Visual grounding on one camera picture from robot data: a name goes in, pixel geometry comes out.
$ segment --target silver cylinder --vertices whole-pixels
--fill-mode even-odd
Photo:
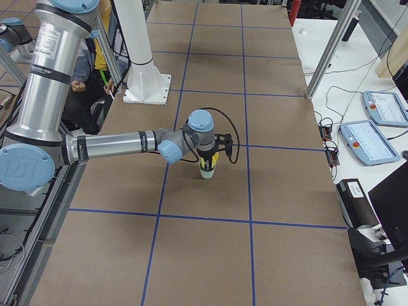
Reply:
[[[156,150],[156,137],[153,131],[83,137],[67,135],[66,147],[72,164],[95,157],[152,152]]]
[[[339,45],[340,40],[344,36],[344,33],[347,31],[351,19],[353,19],[358,6],[360,5],[361,0],[348,0],[346,6],[343,9],[343,12],[339,18],[339,21],[336,24],[336,27],[331,34],[329,42],[323,52],[323,55],[320,58],[319,64],[316,67],[316,70],[313,74],[312,80],[310,80],[309,86],[305,92],[305,98],[311,100],[314,93],[316,92],[319,84],[324,77],[324,73],[329,67],[330,61],[336,52],[337,46]]]
[[[36,14],[41,27],[30,66],[17,122],[7,131],[44,142],[61,142],[58,126],[71,82],[81,39],[88,37],[98,9],[69,20],[39,0]]]

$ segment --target black device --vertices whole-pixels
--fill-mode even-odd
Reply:
[[[357,178],[341,180],[336,188],[343,217],[350,228],[373,228],[379,224]]]
[[[375,268],[401,261],[405,269],[408,268],[407,178],[408,163],[404,163],[368,192],[374,211],[394,251],[362,261],[358,263],[358,267]]]

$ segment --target person's hand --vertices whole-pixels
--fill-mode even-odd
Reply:
[[[103,87],[105,92],[110,95],[110,92],[115,90],[115,84],[113,84],[113,80],[109,79],[108,85]]]
[[[73,92],[83,92],[87,88],[84,83],[78,80],[73,81],[71,87]]]

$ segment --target cardboard floor covering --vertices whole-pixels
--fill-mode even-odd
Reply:
[[[168,102],[119,96],[102,133],[216,107],[238,163],[90,161],[31,305],[365,305],[286,9],[157,2],[148,29]]]

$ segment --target black monitor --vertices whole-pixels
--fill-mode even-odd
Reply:
[[[394,251],[368,260],[367,268],[401,261],[408,268],[408,162],[368,192]]]

